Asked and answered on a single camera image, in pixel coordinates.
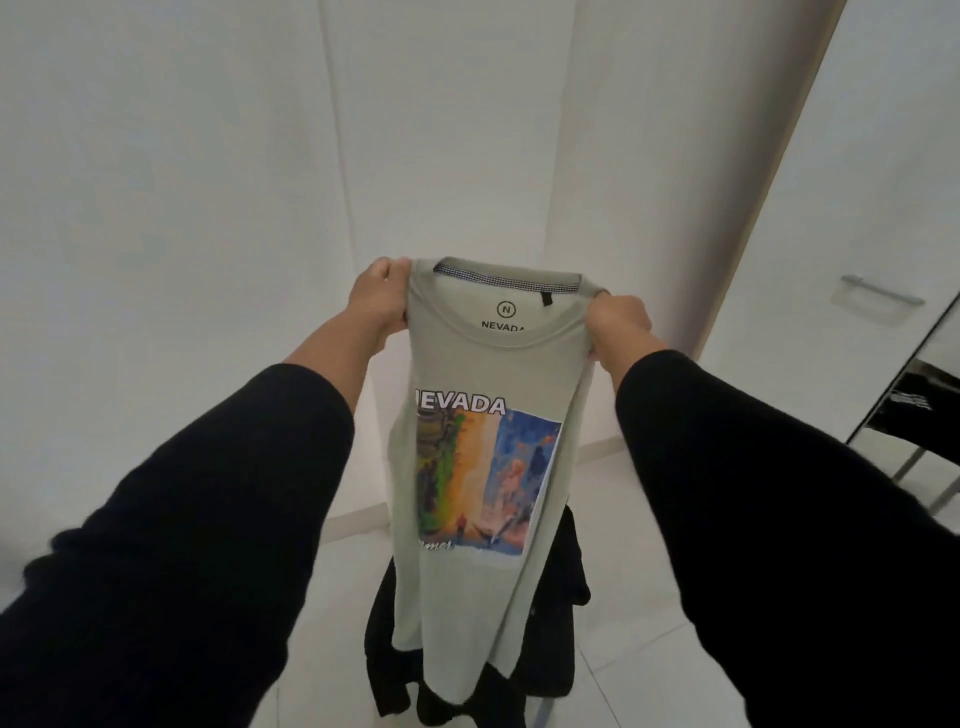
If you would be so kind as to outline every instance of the green painting area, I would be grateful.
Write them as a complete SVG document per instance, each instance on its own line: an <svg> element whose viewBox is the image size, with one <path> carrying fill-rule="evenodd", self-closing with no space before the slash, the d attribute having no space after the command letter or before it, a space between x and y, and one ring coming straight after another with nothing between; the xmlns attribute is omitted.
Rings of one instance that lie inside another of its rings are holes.
<svg viewBox="0 0 960 728"><path fill-rule="evenodd" d="M436 533L450 519L447 486L456 466L460 428L467 417L453 409L420 412L417 422L417 512L420 534Z"/></svg>

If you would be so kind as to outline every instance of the black sweater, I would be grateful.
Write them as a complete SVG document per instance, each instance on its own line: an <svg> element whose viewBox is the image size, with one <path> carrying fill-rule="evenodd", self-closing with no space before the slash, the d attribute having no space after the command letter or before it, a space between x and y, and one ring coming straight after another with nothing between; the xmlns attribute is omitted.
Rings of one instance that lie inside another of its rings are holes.
<svg viewBox="0 0 960 728"><path fill-rule="evenodd" d="M754 725L960 714L960 543L915 499L676 352L637 362L616 408L684 610ZM326 380L277 365L160 447L25 569L0 725L246 725L352 434Z"/></svg>

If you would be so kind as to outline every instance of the painted artwork print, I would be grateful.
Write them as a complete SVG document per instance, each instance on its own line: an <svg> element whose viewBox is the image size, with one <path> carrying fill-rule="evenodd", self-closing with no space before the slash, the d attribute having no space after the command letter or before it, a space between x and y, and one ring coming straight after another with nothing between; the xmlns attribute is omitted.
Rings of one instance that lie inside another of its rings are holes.
<svg viewBox="0 0 960 728"><path fill-rule="evenodd" d="M561 424L479 395L417 397L420 541L523 553Z"/></svg>

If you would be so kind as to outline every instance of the mirror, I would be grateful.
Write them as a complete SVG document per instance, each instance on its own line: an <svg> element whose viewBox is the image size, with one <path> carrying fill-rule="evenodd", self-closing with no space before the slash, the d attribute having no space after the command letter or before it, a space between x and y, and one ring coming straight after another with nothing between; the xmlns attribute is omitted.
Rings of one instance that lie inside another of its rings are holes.
<svg viewBox="0 0 960 728"><path fill-rule="evenodd" d="M960 533L960 299L850 446Z"/></svg>

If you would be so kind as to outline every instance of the light green t-shirt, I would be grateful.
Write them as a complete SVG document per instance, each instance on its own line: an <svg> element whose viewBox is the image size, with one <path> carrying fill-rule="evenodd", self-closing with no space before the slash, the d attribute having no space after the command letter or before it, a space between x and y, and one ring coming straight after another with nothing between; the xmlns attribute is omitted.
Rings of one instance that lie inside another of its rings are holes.
<svg viewBox="0 0 960 728"><path fill-rule="evenodd" d="M391 431L394 647L463 703L510 676L553 543L592 364L600 289L578 274L416 260L410 393Z"/></svg>

